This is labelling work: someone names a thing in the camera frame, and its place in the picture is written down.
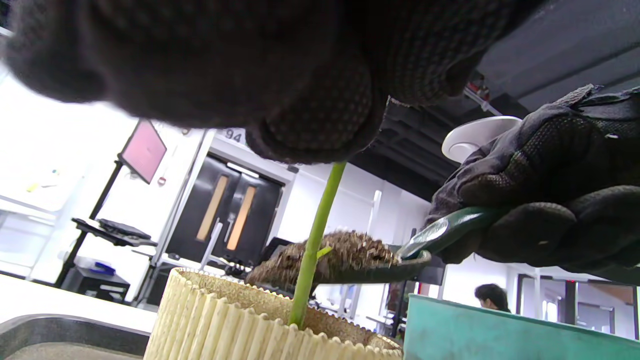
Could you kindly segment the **person's left hand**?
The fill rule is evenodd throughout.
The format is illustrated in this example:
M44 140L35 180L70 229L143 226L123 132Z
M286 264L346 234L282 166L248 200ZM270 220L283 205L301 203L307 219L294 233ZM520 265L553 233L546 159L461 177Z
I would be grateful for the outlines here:
M542 0L13 0L6 64L36 93L180 128L246 131L259 157L349 160L388 101L459 96Z

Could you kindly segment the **person's right hand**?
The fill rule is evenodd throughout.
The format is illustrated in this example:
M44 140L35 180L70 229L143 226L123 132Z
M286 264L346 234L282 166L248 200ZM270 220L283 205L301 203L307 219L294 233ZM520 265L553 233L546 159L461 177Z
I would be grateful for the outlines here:
M638 286L640 91L588 84L473 152L437 191L425 225L469 207L509 208L439 253L559 267Z

